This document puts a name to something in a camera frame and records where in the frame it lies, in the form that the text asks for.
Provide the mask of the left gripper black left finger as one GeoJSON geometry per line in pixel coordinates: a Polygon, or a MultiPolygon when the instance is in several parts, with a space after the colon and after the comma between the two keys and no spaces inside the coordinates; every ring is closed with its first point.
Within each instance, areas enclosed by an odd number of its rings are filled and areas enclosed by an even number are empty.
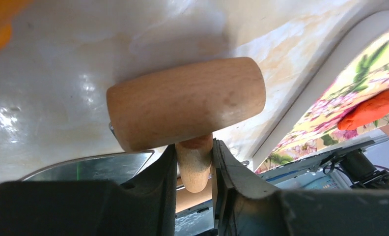
{"type": "Polygon", "coordinates": [[[0,184],[0,236],[171,236],[176,149],[123,184],[9,181],[0,184]]]}

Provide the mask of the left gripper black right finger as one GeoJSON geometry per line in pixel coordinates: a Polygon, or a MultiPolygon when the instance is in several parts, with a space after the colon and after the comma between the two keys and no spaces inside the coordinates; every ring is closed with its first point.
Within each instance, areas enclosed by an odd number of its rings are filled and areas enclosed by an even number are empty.
{"type": "Polygon", "coordinates": [[[221,236],[389,236],[389,172],[363,173],[351,190],[280,189],[241,164],[223,141],[212,149],[215,227],[221,236]]]}

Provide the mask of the wooden dough roller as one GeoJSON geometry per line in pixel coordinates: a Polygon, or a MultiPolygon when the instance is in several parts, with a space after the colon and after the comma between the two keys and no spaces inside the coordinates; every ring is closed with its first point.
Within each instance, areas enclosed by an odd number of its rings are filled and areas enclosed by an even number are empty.
{"type": "Polygon", "coordinates": [[[213,132],[261,113],[266,89],[257,63],[239,57],[146,74],[110,87],[106,98],[122,149],[174,144],[181,181],[198,193],[208,182],[213,132]]]}

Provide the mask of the red dough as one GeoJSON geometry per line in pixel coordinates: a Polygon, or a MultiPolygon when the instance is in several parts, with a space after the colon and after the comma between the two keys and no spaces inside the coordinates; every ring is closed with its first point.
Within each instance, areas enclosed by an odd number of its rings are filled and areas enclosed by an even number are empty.
{"type": "Polygon", "coordinates": [[[360,103],[338,123],[339,130],[354,130],[379,120],[389,113],[389,89],[360,103]]]}

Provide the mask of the floral cutting board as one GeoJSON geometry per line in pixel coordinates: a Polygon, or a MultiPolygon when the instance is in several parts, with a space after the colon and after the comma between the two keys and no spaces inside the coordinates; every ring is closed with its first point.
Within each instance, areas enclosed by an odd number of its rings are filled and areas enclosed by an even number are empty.
{"type": "Polygon", "coordinates": [[[389,112],[377,120],[339,129],[337,124],[360,103],[389,89],[389,31],[373,41],[336,77],[292,130],[255,169],[256,174],[310,156],[389,124],[389,112]]]}

